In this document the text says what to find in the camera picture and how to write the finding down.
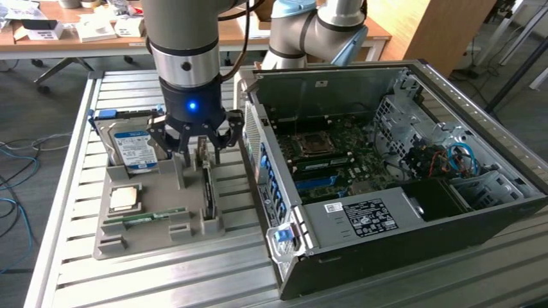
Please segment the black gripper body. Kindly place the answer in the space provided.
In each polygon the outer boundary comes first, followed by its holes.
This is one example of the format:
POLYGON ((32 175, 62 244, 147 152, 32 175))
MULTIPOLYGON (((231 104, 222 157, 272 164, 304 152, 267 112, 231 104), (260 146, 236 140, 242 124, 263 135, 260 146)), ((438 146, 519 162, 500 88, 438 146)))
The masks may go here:
POLYGON ((226 121, 222 105, 222 76, 199 87, 178 88, 163 78, 159 79, 167 108, 167 124, 182 129, 184 124, 218 129, 226 121))

